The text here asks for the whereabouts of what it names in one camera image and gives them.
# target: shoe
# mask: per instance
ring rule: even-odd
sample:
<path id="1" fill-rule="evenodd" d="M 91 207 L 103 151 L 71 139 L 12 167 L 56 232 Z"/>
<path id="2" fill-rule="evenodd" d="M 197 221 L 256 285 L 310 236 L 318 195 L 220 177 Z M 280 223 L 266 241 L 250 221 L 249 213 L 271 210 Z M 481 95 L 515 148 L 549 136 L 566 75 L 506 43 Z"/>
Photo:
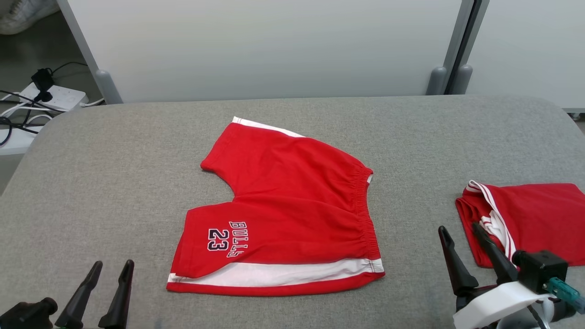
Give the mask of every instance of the shoe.
<path id="1" fill-rule="evenodd" d="M 10 11 L 0 17 L 0 35 L 20 33 L 58 11 L 57 0 L 14 0 Z"/>

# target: folded red jersey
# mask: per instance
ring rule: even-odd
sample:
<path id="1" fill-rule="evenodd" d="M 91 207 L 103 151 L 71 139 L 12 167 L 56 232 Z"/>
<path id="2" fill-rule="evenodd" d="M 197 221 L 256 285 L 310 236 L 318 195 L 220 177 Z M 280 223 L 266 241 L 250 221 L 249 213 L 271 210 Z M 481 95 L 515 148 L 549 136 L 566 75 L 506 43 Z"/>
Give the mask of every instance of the folded red jersey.
<path id="1" fill-rule="evenodd" d="M 473 257 L 491 262 L 473 235 L 479 222 L 511 260 L 516 250 L 549 250 L 570 266 L 585 265 L 585 195 L 574 184 L 497 187 L 470 181 L 455 201 Z"/>
<path id="2" fill-rule="evenodd" d="M 318 294 L 384 276 L 366 203 L 372 170 L 351 155 L 234 118 L 201 167 L 234 198 L 189 210 L 168 290 Z"/>

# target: printed logo on shorts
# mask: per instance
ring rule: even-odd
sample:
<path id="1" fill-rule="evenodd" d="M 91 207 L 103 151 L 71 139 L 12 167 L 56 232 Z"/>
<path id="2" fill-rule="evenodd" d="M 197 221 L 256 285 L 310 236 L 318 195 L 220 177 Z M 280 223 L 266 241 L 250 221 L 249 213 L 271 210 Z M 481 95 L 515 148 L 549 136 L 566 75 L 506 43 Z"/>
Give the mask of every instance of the printed logo on shorts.
<path id="1" fill-rule="evenodd" d="M 207 244 L 207 250 L 229 250 L 227 257 L 236 257 L 244 253 L 244 249 L 248 248 L 248 244 L 245 244 L 245 241 L 248 241 L 246 222 L 229 222 L 229 226 L 231 230 L 219 230 L 216 228 L 209 229 L 209 243 Z"/>

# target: white board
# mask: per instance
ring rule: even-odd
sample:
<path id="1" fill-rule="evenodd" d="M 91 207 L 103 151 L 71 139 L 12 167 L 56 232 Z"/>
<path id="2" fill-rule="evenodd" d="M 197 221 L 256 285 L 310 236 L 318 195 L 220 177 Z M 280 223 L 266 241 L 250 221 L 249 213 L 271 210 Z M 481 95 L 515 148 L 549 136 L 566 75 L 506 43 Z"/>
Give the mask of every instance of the white board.
<path id="1" fill-rule="evenodd" d="M 466 94 L 520 94 L 585 108 L 585 2 L 490 0 Z"/>
<path id="2" fill-rule="evenodd" d="M 124 102 L 422 95 L 461 0 L 69 0 Z"/>

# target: gray tablecloth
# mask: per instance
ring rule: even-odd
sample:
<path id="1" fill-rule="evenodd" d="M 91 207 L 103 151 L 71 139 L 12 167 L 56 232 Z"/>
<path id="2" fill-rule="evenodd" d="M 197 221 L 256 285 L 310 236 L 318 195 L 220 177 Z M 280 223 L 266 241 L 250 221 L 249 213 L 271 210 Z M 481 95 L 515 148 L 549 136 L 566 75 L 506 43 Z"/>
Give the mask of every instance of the gray tablecloth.
<path id="1" fill-rule="evenodd" d="M 368 204 L 386 277 L 348 292 L 229 297 L 165 290 L 190 208 L 232 198 L 201 160 L 236 115 L 329 143 L 374 170 Z M 481 285 L 454 200 L 470 179 L 585 189 L 585 137 L 551 103 L 523 97 L 325 98 L 111 105 L 57 117 L 0 198 L 0 311 L 64 307 L 104 262 L 84 316 L 97 327 L 124 261 L 136 269 L 129 328 L 449 328 L 445 225 Z M 567 277 L 585 291 L 585 268 Z M 583 328 L 585 317 L 558 328 Z"/>

